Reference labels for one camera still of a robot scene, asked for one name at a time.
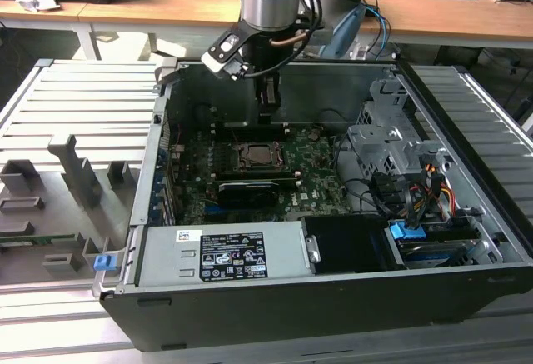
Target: motherboard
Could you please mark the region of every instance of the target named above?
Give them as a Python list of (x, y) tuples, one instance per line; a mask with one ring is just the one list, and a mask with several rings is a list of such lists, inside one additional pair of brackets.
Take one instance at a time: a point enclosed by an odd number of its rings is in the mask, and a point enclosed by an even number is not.
[(351, 212), (320, 125), (186, 134), (175, 145), (178, 224), (295, 221)]

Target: white label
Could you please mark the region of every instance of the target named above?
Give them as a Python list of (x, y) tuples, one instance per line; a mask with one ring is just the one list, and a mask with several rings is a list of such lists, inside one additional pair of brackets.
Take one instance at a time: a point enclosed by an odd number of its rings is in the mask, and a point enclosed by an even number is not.
[(199, 242), (201, 229), (182, 229), (176, 231), (176, 242)]
[(267, 266), (250, 266), (250, 271), (265, 271)]

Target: wooden desk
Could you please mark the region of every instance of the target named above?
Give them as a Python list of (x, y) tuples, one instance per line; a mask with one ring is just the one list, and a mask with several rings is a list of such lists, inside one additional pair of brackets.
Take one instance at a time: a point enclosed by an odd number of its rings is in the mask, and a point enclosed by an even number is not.
[[(515, 47), (533, 49), (533, 10), (529, 3), (494, 0), (378, 0), (392, 25), (391, 42)], [(0, 20), (8, 27), (69, 29), (77, 32), (87, 58), (100, 57), (97, 31), (146, 32), (152, 50), (155, 34), (165, 30), (215, 39), (238, 19), (239, 0), (115, 0), (113, 4), (62, 3), (64, 10), (24, 12), (0, 1)], [(369, 41), (378, 30), (368, 18), (358, 38)]]
[(61, 10), (50, 12), (29, 12), (24, 10), (18, 3), (12, 0), (0, 0), (0, 20), (24, 20), (24, 21), (77, 21), (86, 3), (62, 2)]
[(239, 18), (239, 0), (114, 0), (88, 4), (83, 22), (228, 27)]
[(531, 3), (495, 3), (495, 0), (378, 2), (381, 12), (391, 22), (392, 40), (410, 43), (427, 40), (434, 44), (481, 47), (526, 42), (521, 46), (533, 46)]

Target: crumpled paper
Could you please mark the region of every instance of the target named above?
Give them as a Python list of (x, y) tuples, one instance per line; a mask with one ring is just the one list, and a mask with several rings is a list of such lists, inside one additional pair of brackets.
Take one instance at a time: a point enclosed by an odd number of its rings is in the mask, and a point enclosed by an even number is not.
[(28, 10), (29, 12), (41, 12), (43, 10), (53, 10), (55, 8), (61, 8), (57, 4), (56, 0), (15, 0), (18, 4)]

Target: blue drive latch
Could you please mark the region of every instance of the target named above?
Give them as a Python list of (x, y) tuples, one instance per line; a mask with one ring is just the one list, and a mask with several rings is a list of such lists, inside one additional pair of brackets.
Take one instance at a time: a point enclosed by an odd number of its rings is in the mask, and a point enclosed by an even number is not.
[(398, 239), (426, 239), (426, 231), (419, 226), (418, 228), (408, 228), (403, 221), (395, 222), (391, 225), (391, 233), (394, 240)]
[(95, 271), (115, 271), (117, 270), (117, 256), (113, 254), (100, 254), (94, 261)]

